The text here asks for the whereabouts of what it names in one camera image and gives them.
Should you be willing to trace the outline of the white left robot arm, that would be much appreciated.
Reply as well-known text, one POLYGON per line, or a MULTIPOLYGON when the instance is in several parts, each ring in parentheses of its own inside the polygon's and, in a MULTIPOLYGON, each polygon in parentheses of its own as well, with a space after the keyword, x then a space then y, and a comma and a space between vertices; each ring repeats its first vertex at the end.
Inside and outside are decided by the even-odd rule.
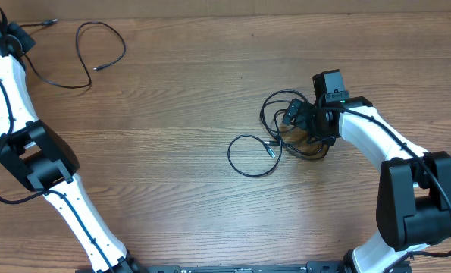
POLYGON ((0 195, 0 202, 49 202, 80 242, 91 272, 144 272, 92 204, 74 151, 35 112, 27 91, 27 52, 34 44, 0 7, 0 165, 30 191, 15 201, 0 195))

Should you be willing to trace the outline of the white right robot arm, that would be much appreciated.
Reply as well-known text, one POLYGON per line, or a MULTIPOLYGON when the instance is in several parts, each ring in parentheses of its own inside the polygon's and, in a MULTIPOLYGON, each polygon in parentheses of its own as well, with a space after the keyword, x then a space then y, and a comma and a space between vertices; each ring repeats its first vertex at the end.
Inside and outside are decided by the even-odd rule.
POLYGON ((451 256, 451 156, 429 152, 394 130, 363 96, 351 97, 339 70, 312 78, 315 102, 293 99, 283 123, 332 146, 343 139, 379 171, 376 233, 343 260, 308 262, 309 272, 410 272, 415 256, 451 256))

